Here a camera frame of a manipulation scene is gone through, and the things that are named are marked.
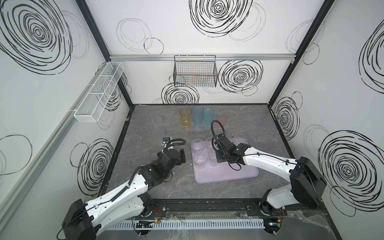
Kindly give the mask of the clear plain cup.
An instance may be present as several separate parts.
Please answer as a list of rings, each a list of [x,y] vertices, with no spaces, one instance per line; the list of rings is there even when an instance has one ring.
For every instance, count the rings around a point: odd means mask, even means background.
[[[217,167],[219,165],[217,157],[216,157],[216,151],[210,150],[209,151],[209,164],[212,167]]]

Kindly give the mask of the lilac plastic tray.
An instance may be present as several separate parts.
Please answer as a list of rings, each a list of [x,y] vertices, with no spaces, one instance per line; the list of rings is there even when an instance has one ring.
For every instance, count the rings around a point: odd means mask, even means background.
[[[217,167],[212,167],[209,164],[209,151],[205,148],[202,152],[207,158],[206,166],[203,169],[196,169],[193,161],[195,181],[199,184],[254,178],[259,175],[259,170],[256,167],[230,165],[227,162],[219,163]]]

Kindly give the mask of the yellow tall glass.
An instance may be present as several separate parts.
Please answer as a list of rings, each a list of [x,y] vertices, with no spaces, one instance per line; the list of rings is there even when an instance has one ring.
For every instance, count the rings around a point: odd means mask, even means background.
[[[185,128],[190,127],[192,121],[192,110],[189,107],[183,107],[179,111],[182,126]]]

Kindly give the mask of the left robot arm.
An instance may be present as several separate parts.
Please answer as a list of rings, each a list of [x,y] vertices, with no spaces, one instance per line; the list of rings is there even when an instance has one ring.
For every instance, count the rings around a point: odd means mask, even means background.
[[[95,240],[123,220],[150,215],[154,201],[148,191],[167,181],[173,168],[185,161],[183,149],[163,150],[150,164],[137,167],[124,184],[87,202],[74,201],[62,222],[65,239]]]

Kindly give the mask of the blue tall glass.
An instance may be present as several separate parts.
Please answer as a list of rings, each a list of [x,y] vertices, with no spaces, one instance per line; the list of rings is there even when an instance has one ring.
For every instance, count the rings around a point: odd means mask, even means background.
[[[195,126],[200,126],[203,124],[204,108],[201,106],[194,106],[192,108],[193,113],[193,123]]]

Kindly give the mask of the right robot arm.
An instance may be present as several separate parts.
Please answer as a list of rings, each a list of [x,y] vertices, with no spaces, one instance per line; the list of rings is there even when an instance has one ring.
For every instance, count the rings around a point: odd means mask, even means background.
[[[259,203],[264,215],[270,216],[283,207],[296,204],[311,209],[322,207],[321,199],[327,183],[308,158],[287,159],[260,151],[248,144],[235,145],[224,134],[214,136],[212,145],[218,162],[256,167],[289,183],[265,192]]]

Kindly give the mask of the clear faceted glass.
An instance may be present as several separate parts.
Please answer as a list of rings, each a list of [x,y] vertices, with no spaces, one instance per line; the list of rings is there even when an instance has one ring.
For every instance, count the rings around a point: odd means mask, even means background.
[[[241,133],[235,134],[233,140],[236,146],[239,144],[248,144],[248,138]]]
[[[212,150],[214,147],[213,147],[213,137],[208,137],[208,138],[206,138],[206,140],[205,140],[205,145],[206,145],[206,148],[208,149],[208,150]]]
[[[206,148],[205,141],[201,139],[195,139],[191,143],[191,150],[193,154],[202,153]]]
[[[196,152],[193,156],[193,161],[195,168],[201,170],[206,166],[207,158],[202,152]]]

